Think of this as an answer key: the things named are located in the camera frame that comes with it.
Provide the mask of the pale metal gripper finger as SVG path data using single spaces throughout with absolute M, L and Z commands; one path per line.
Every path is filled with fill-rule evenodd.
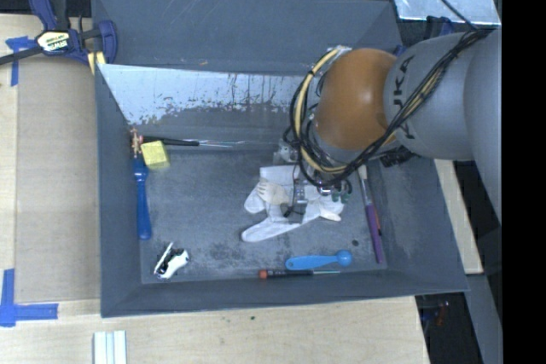
M 305 182 L 294 182 L 294 220 L 302 223 L 305 217 L 308 199 L 305 195 Z

